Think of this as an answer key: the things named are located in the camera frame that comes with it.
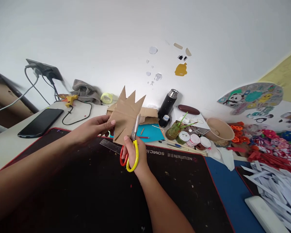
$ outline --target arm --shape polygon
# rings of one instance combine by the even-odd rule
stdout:
[[[87,144],[100,132],[113,128],[115,121],[106,122],[108,119],[107,115],[89,119],[66,136],[1,170],[0,220],[68,161],[71,151]]]
[[[153,232],[194,232],[181,210],[151,173],[146,161],[146,145],[140,138],[136,138],[139,147],[139,163],[135,169],[135,174],[145,194]],[[124,148],[123,155],[128,150],[129,166],[132,167],[135,162],[135,147],[127,136],[125,136],[124,140],[126,148]]]

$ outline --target panda sticker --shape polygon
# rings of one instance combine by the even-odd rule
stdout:
[[[235,104],[237,104],[242,98],[244,97],[244,95],[242,94],[238,94],[238,93],[234,93],[232,94],[228,100],[226,100],[223,104],[227,105],[229,104],[230,106],[234,106]]]

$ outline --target wall outlet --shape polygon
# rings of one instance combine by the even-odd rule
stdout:
[[[30,59],[26,59],[26,61],[28,62],[28,64],[36,64],[44,76],[46,76],[47,72],[53,72],[54,74],[56,74],[56,79],[63,81],[62,76],[61,76],[59,70],[57,69],[57,67],[47,65],[47,64],[44,64],[44,63],[41,63],[38,61],[30,60]]]

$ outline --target hand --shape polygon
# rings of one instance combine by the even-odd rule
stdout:
[[[139,137],[136,136],[136,139],[137,139],[138,149],[139,149],[139,161],[134,172],[137,175],[141,173],[146,173],[150,171],[150,169],[148,166],[148,162],[146,160],[146,148],[145,148],[146,145]],[[136,159],[135,145],[133,144],[133,142],[128,136],[124,137],[124,141],[125,141],[125,146],[123,148],[122,159],[125,159],[126,153],[128,151],[129,166],[130,168],[132,168]]]
[[[115,120],[107,122],[109,118],[109,115],[91,118],[76,129],[72,130],[64,136],[64,138],[77,145],[85,146],[93,138],[97,137],[98,134],[104,135],[110,131],[111,135],[113,135]]]

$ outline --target gray cloth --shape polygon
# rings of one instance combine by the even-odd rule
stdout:
[[[93,104],[100,105],[100,95],[97,93],[97,88],[92,85],[89,85],[86,82],[75,79],[73,82],[72,89],[74,91],[70,92],[71,94],[76,94],[79,96],[78,100],[80,101],[91,101]]]

